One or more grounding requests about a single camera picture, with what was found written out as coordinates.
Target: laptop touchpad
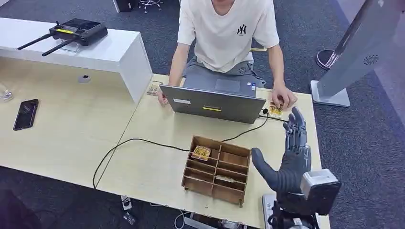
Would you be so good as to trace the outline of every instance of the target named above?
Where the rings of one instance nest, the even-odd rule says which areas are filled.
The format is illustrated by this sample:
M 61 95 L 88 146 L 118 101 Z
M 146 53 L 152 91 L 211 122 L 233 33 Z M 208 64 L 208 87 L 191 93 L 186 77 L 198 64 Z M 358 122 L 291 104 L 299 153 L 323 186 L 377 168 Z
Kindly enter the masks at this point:
M 239 92 L 240 81 L 218 79 L 215 84 L 215 89 L 221 91 Z

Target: robotic hand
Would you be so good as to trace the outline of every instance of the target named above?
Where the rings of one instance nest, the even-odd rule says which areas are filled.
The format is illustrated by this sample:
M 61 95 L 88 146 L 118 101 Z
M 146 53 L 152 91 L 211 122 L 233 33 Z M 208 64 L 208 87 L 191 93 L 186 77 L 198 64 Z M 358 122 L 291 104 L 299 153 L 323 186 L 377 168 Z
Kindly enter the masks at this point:
M 307 144 L 305 120 L 296 107 L 283 124 L 286 150 L 278 171 L 269 166 L 258 148 L 252 149 L 252 161 L 269 187 L 277 193 L 301 193 L 302 175 L 311 170 L 311 148 Z
M 286 145 L 278 171 L 266 163 L 260 149 L 252 149 L 253 165 L 277 193 L 267 221 L 273 229 L 318 229 L 315 213 L 329 213 L 341 183 L 328 169 L 311 172 L 305 120 L 297 108 L 283 126 Z

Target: gray carpet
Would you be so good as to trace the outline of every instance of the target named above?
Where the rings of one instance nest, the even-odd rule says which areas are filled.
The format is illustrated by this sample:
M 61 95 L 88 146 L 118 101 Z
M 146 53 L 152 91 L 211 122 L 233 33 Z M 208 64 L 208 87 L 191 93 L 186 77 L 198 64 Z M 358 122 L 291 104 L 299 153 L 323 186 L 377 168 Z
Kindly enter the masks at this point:
M 310 80 L 325 73 L 315 64 L 314 55 L 321 49 L 334 48 L 348 23 L 335 0 L 274 2 L 286 84 L 293 91 L 310 93 Z M 176 46 L 179 4 L 166 0 L 162 7 L 163 11 L 152 7 L 148 14 L 138 9 L 117 14 L 108 0 L 11 0 L 0 8 L 0 17 L 47 22 L 78 17 L 103 21 L 113 29 L 140 31 L 153 72 L 167 74 Z M 255 70 L 271 86 L 266 53 L 256 52 L 254 57 Z M 349 108 L 314 105 L 323 167 L 343 182 L 330 213 L 331 226 L 401 228 L 405 212 L 405 128 L 374 73 L 347 90 L 352 103 Z M 0 182 L 0 188 L 6 184 L 30 207 L 64 213 L 60 218 L 63 223 L 50 228 L 99 228 L 116 222 L 99 203 L 105 198 L 117 199 L 110 194 L 4 168 L 0 169 Z M 57 198 L 42 201 L 48 196 Z M 149 208 L 142 202 L 137 207 L 140 228 L 171 228 L 177 214 L 173 209 Z

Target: gray shorts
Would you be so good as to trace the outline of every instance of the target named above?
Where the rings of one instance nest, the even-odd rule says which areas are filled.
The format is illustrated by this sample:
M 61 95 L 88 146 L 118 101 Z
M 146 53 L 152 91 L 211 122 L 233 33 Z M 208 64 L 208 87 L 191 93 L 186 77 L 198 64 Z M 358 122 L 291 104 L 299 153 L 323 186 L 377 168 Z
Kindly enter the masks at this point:
M 186 68 L 183 72 L 183 77 L 207 77 L 216 75 L 216 74 L 225 74 L 226 76 L 238 77 L 241 80 L 247 80 L 252 83 L 256 83 L 256 87 L 264 87 L 266 81 L 258 77 L 257 74 L 253 71 L 253 64 L 248 61 L 243 61 L 233 67 L 226 73 L 214 72 L 204 66 L 203 63 L 197 62 L 197 57 L 194 56 L 186 65 Z

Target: ny logo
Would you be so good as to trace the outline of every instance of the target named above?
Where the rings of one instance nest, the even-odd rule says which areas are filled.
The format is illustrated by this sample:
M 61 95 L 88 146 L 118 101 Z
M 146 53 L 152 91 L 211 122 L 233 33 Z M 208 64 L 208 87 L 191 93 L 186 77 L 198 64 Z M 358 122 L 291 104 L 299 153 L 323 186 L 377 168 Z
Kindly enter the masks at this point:
M 238 32 L 236 34 L 238 34 L 239 36 L 243 36 L 244 34 L 246 34 L 245 24 L 243 24 L 241 27 L 239 27 Z

